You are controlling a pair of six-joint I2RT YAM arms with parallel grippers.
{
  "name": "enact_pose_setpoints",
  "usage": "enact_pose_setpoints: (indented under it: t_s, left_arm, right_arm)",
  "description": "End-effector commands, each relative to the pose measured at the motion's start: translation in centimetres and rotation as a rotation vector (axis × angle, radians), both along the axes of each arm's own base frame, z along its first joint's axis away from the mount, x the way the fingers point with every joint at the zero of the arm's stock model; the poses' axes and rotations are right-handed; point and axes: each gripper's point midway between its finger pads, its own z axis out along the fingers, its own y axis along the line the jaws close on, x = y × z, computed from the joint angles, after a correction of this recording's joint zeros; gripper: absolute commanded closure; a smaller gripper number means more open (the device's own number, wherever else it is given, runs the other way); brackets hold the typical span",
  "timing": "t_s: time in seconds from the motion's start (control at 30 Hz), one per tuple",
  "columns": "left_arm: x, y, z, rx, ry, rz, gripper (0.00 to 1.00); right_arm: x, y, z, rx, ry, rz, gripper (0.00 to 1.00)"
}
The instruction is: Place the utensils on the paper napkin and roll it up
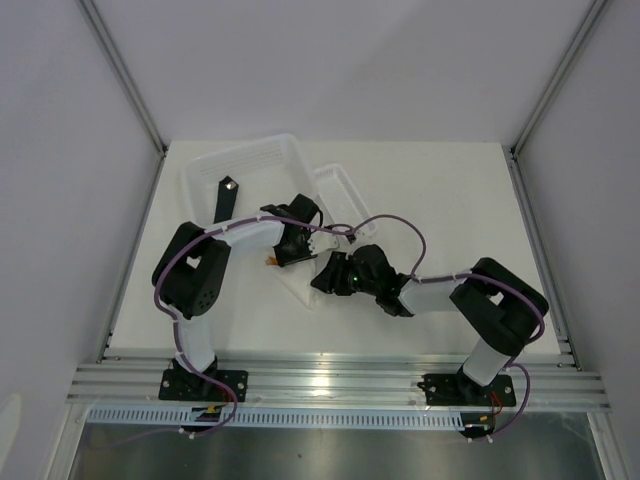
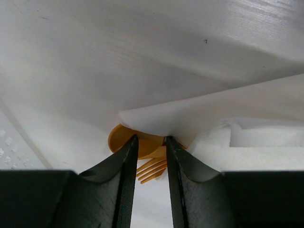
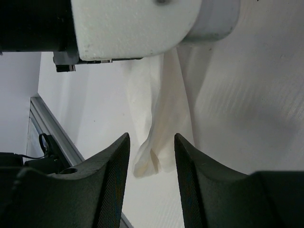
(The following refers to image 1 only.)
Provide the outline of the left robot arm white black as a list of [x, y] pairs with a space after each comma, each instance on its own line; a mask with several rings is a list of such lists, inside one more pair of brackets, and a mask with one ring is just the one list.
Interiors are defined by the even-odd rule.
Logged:
[[176, 360], [186, 370], [181, 385], [192, 398], [207, 399], [217, 387], [210, 325], [202, 316], [218, 300], [229, 262], [267, 248], [280, 268], [312, 260], [312, 234], [323, 226], [319, 205], [299, 194], [249, 217], [178, 227], [152, 274], [153, 301], [172, 319]]

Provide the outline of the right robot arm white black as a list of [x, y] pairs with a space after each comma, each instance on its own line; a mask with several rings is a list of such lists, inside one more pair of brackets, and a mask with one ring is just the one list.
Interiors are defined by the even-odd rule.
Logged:
[[541, 337], [549, 311], [539, 291], [492, 258], [460, 273], [419, 278], [396, 271], [377, 245], [333, 252], [311, 286], [329, 295], [370, 295], [393, 317], [460, 313], [479, 335], [454, 383], [472, 404], [489, 396], [503, 367]]

